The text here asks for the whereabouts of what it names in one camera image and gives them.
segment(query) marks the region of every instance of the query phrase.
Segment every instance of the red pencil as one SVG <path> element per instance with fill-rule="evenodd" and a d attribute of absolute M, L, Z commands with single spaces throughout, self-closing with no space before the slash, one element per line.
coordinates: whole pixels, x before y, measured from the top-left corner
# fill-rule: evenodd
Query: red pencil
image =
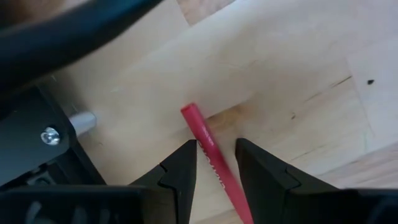
<path fill-rule="evenodd" d="M 209 160 L 210 165 L 216 173 L 239 217 L 242 219 L 244 224 L 252 224 L 253 219 L 243 190 L 225 162 L 213 135 L 210 133 L 210 129 L 205 123 L 205 119 L 198 109 L 198 106 L 191 103 L 184 106 L 181 109 L 181 113 L 187 121 L 193 135 L 202 147 L 203 152 Z"/>

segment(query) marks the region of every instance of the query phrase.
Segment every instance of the metal screw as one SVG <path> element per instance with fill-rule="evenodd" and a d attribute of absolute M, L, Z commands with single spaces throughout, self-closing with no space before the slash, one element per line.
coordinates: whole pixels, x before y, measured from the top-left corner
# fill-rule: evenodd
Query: metal screw
<path fill-rule="evenodd" d="M 47 127 L 44 132 L 40 135 L 42 141 L 49 146 L 56 146 L 60 143 L 61 137 L 57 130 Z"/>

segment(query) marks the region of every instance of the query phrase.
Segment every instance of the screw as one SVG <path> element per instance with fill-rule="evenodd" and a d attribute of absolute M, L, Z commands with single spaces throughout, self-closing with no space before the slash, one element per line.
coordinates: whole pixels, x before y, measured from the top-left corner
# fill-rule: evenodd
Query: screw
<path fill-rule="evenodd" d="M 47 127 L 44 132 L 40 135 L 42 141 L 49 146 L 56 146 L 60 143 L 61 137 L 57 130 Z"/>

